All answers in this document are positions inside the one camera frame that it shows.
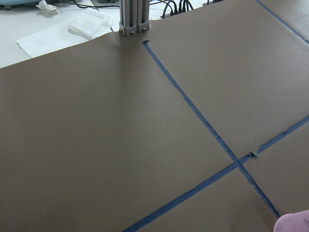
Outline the upper black orange connector block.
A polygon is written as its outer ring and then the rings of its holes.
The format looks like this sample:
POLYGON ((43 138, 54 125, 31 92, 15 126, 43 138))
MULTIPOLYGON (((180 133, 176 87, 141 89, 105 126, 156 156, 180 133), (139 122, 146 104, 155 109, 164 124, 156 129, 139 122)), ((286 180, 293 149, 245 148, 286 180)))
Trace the upper black orange connector block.
POLYGON ((165 4, 165 8, 161 15, 162 19, 169 16, 185 13, 194 9, 189 0, 180 0, 178 3, 175 0, 157 0, 156 3, 165 4))

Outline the folded white cloth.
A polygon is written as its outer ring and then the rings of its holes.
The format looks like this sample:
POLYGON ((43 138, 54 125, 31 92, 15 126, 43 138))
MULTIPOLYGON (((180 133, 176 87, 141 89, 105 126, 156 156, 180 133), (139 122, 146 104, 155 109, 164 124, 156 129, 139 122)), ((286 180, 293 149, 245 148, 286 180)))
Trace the folded white cloth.
POLYGON ((104 35, 111 31, 113 23, 107 14, 86 9, 76 17, 18 40, 17 45, 29 58, 35 58, 104 35))

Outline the aluminium frame post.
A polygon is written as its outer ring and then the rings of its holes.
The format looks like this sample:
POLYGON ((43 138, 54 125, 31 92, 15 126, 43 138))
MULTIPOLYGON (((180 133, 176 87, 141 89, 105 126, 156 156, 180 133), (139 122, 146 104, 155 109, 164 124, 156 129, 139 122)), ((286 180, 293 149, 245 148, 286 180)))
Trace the aluminium frame post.
POLYGON ((149 0, 119 0, 119 31, 126 37, 149 30, 149 0))

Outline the crumpled white tissue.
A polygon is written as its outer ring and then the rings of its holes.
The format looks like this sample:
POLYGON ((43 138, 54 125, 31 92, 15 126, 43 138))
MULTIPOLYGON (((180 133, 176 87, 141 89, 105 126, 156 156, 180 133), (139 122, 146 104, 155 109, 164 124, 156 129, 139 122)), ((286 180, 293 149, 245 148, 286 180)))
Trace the crumpled white tissue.
POLYGON ((51 4, 48 4, 45 0, 38 2, 36 7, 49 15, 59 14, 59 9, 51 4))

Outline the pink mesh pen holder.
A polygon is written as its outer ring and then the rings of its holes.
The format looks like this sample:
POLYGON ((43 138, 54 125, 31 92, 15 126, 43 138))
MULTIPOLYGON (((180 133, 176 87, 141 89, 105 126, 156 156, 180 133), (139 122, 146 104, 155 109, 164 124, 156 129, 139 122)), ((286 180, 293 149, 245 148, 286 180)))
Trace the pink mesh pen holder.
POLYGON ((281 216, 275 223, 273 232, 308 232, 309 211, 301 211, 281 216))

